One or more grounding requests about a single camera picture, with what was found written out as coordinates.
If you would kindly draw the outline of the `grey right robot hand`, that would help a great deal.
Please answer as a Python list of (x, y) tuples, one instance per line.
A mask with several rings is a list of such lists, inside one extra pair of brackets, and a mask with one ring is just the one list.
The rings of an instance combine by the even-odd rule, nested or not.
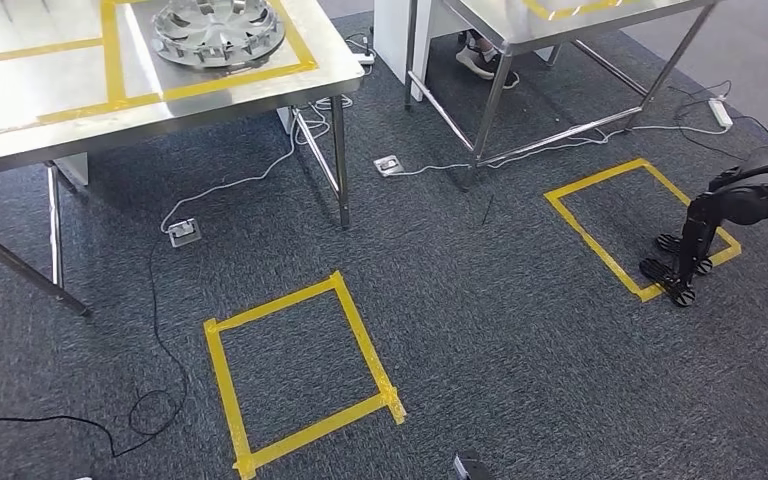
[(464, 450), (454, 456), (453, 467), (457, 480), (491, 480), (489, 468), (474, 450)]

